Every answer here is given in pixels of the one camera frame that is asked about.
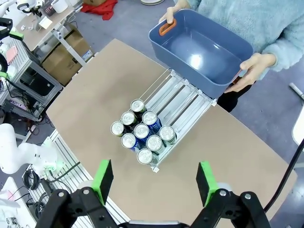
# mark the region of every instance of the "light blue sweater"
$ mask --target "light blue sweater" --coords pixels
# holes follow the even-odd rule
[[[187,2],[192,9],[247,40],[255,52],[274,54],[277,62],[270,67],[274,71],[288,69],[304,54],[304,0]]]

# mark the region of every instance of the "hand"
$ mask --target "hand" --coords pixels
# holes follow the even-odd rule
[[[181,9],[185,9],[185,8],[190,8],[190,5],[188,4],[188,2],[186,0],[178,0],[178,2],[176,3],[175,6],[173,7],[169,7],[167,8],[167,12],[165,13],[165,15],[163,15],[159,22],[162,22],[163,20],[167,20],[168,24],[172,24],[173,23],[173,14]]]
[[[241,63],[240,68],[247,70],[246,74],[233,86],[226,89],[225,93],[232,91],[239,92],[248,85],[252,85],[257,81],[263,71],[276,63],[274,54],[254,53],[252,57]]]

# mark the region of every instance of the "blue can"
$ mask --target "blue can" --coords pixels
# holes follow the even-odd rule
[[[127,133],[122,136],[122,145],[124,148],[138,152],[144,148],[145,144],[137,139],[132,133]]]
[[[142,121],[146,124],[153,134],[157,134],[160,128],[162,127],[162,123],[160,119],[157,117],[157,114],[152,111],[147,111],[142,115]]]
[[[136,138],[140,139],[144,143],[148,140],[151,136],[150,129],[147,125],[140,123],[134,129],[134,135]]]

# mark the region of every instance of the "red cloth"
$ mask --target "red cloth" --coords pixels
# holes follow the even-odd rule
[[[81,12],[102,15],[103,20],[109,20],[114,14],[113,9],[117,2],[117,0],[106,0],[99,6],[91,6],[83,3]]]

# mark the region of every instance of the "wooden table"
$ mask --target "wooden table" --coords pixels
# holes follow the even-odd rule
[[[28,27],[31,27],[36,22],[36,17],[31,14],[30,16],[25,17],[17,26],[16,29],[24,35],[24,42],[28,46],[30,51],[33,51],[47,35],[53,30],[56,24],[62,22],[68,15],[74,11],[74,8],[69,6],[62,13],[55,13],[51,17],[48,17],[53,23],[47,29],[29,30]]]
[[[198,163],[210,162],[219,182],[236,194],[255,192],[265,206],[287,168],[262,140],[219,106],[210,108],[161,164],[158,173],[124,149],[110,125],[129,109],[166,69],[113,40],[73,78],[47,114],[91,175],[102,159],[112,159],[111,199],[136,220],[179,220],[191,224],[202,209],[196,184]],[[145,94],[153,91],[150,88]],[[271,219],[296,180],[293,171]],[[222,219],[220,228],[232,227]]]

